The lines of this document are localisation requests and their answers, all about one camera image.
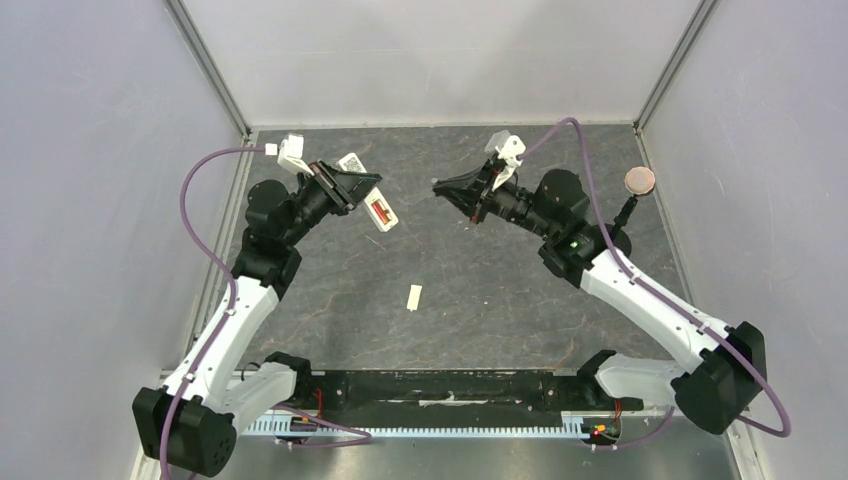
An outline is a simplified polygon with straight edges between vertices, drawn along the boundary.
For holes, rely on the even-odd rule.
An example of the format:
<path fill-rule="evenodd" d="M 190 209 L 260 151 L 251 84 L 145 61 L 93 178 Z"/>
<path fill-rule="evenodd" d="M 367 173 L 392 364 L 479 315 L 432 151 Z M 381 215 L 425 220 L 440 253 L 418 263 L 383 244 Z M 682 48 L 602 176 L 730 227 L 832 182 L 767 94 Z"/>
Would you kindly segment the white remote control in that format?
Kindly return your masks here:
<path fill-rule="evenodd" d="M 337 161 L 337 166 L 345 172 L 365 174 L 365 166 L 359 157 L 351 152 Z M 375 186 L 365 197 L 364 206 L 372 222 L 380 232 L 388 232 L 398 223 L 398 217 L 389 205 L 380 189 Z"/>

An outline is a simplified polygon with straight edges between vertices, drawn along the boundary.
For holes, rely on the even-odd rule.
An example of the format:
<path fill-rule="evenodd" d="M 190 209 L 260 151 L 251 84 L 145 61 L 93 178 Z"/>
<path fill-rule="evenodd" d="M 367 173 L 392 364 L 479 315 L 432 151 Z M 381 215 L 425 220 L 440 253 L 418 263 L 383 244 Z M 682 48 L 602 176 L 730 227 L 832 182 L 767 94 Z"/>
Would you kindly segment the white battery cover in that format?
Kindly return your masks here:
<path fill-rule="evenodd" d="M 406 309 L 410 312 L 417 311 L 420 304 L 420 298 L 423 287 L 421 285 L 412 284 L 409 289 L 409 294 L 406 303 Z"/>

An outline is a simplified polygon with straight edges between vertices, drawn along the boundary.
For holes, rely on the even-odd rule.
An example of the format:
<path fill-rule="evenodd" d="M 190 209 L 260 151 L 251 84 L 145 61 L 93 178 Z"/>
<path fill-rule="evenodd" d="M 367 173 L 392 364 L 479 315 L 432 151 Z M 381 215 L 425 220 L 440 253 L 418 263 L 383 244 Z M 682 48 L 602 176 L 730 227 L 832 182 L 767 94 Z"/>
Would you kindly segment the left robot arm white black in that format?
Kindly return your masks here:
<path fill-rule="evenodd" d="M 363 204 L 382 180 L 325 162 L 308 165 L 289 191 L 278 180 L 248 192 L 241 250 L 225 268 L 223 299 L 180 366 L 156 389 L 143 387 L 132 403 L 144 454 L 168 478 L 177 467 L 214 477 L 229 462 L 237 438 L 261 415 L 285 403 L 301 408 L 314 397 L 309 360 L 268 355 L 246 380 L 230 379 L 248 344 L 293 283 L 302 257 L 296 245 L 326 216 Z"/>

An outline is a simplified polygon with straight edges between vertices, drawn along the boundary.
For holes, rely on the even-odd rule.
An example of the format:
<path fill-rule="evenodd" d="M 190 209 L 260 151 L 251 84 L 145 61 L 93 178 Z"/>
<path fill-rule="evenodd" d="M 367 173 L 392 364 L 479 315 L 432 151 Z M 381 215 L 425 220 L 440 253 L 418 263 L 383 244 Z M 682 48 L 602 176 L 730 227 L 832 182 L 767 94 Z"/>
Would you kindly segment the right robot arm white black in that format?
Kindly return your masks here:
<path fill-rule="evenodd" d="M 501 162 L 488 160 L 435 181 L 432 190 L 473 223 L 495 215 L 539 236 L 539 255 L 554 276 L 613 307 L 670 354 L 668 361 L 596 354 L 577 382 L 585 405 L 602 408 L 622 397 L 673 405 L 697 427 L 721 434 L 762 392 L 762 332 L 698 311 L 637 268 L 620 226 L 589 222 L 590 199 L 576 173 L 552 169 L 530 191 L 508 180 Z"/>

